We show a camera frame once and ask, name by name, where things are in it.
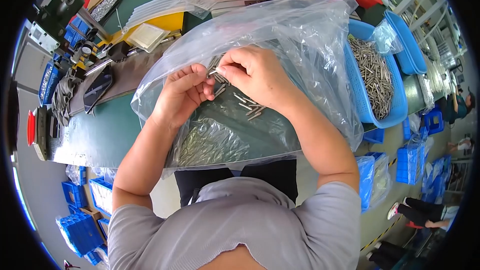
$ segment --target small bag of parts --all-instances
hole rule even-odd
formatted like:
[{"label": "small bag of parts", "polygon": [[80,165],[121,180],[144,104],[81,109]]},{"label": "small bag of parts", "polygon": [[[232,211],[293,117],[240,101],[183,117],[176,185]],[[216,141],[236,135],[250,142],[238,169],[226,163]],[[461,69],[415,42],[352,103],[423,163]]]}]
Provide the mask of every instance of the small bag of parts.
[{"label": "small bag of parts", "polygon": [[[257,45],[273,50],[291,81],[355,151],[363,127],[344,63],[346,8],[340,0],[273,0],[206,21],[173,43],[152,66],[133,96],[132,109],[141,122],[146,121],[167,75],[193,63],[207,67],[213,57],[219,60],[230,49]],[[250,98],[226,80],[215,89],[219,92],[216,98],[203,102],[180,128],[162,177],[178,168],[241,170],[245,165],[291,159],[301,153],[295,130],[284,116],[263,109],[251,119],[262,107],[250,106],[254,105]],[[245,106],[259,109],[246,115],[251,110]]]}]

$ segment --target gray t-shirt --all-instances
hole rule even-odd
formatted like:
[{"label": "gray t-shirt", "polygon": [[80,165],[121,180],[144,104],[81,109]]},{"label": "gray t-shirt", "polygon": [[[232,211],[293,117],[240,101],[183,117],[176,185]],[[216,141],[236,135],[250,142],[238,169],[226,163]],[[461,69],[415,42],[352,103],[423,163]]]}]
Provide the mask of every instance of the gray t-shirt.
[{"label": "gray t-shirt", "polygon": [[111,270],[198,269],[244,244],[266,269],[355,269],[360,197],[347,184],[322,185],[300,206],[260,179],[204,186],[196,203],[159,218],[147,207],[115,210],[108,227]]}]

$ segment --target sneaker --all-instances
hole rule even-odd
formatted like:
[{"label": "sneaker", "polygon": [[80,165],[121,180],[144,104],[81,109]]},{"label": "sneaker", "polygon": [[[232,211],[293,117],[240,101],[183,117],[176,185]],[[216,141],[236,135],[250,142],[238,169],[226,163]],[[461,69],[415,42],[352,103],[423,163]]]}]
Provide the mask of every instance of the sneaker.
[{"label": "sneaker", "polygon": [[388,211],[388,214],[387,214],[387,220],[390,220],[393,218],[393,216],[395,216],[398,212],[397,212],[397,208],[399,207],[399,203],[398,202],[395,202],[392,206],[392,208]]}]

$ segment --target black pants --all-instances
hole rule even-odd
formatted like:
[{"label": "black pants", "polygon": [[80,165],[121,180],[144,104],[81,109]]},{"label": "black pants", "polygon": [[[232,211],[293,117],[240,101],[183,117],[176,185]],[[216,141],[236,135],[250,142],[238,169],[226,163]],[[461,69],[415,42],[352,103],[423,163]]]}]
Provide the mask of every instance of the black pants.
[{"label": "black pants", "polygon": [[[205,185],[233,177],[229,168],[175,171],[175,179],[180,191],[180,207],[188,205],[190,198],[198,195]],[[261,179],[282,191],[293,202],[297,200],[297,160],[278,160],[268,164],[245,166],[242,177]]]},{"label": "black pants", "polygon": [[407,198],[406,203],[410,206],[400,204],[397,211],[404,214],[406,218],[417,226],[425,226],[427,220],[438,222],[442,220],[444,211],[443,204],[433,204],[418,199]]},{"label": "black pants", "polygon": [[383,270],[390,270],[406,253],[407,250],[405,248],[382,241],[380,248],[373,251],[368,260],[374,262]]}]

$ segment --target green workbench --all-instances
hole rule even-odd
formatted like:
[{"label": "green workbench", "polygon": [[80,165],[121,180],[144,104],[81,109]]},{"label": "green workbench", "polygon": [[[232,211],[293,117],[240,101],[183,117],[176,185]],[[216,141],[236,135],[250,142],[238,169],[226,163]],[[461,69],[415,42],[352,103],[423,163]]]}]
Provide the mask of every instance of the green workbench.
[{"label": "green workbench", "polygon": [[[134,8],[151,0],[122,0],[118,16],[124,25]],[[375,5],[368,10],[357,9],[362,21],[376,26],[383,19],[385,7]],[[205,20],[185,13],[189,30]],[[108,33],[118,31],[117,17],[110,17],[104,25]],[[408,101],[408,113],[425,107],[422,91],[415,75],[402,76]],[[48,159],[57,163],[117,168],[140,133],[139,118],[130,107],[133,93],[112,99],[94,108],[94,116],[83,112],[70,118],[68,127],[61,127],[58,138],[49,139]],[[364,123],[365,131],[375,128]]]}]

